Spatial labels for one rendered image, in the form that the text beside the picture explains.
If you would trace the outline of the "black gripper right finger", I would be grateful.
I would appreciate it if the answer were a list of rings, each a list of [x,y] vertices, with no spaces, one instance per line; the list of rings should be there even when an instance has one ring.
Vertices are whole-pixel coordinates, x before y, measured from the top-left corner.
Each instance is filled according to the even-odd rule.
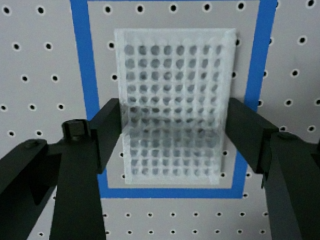
[[[272,240],[320,240],[320,139],[308,143],[279,129],[229,98],[225,133],[263,174]]]

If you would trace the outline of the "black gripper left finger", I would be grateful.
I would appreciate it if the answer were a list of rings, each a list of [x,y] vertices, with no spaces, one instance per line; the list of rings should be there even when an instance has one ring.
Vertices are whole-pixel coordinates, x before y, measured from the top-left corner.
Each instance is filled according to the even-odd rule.
[[[57,143],[26,140],[0,159],[0,240],[27,240],[56,186],[49,240],[107,240],[97,174],[121,134],[119,98],[61,127]]]

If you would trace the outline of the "blue tape outline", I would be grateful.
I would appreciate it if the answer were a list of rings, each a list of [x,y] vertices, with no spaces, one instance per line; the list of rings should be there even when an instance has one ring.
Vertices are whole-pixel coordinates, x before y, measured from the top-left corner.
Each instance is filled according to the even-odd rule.
[[[87,1],[231,1],[231,0],[70,0],[87,120],[100,110]],[[260,0],[244,104],[257,112],[278,0]],[[242,199],[248,163],[236,152],[231,189],[108,188],[106,168],[98,175],[101,198]]]

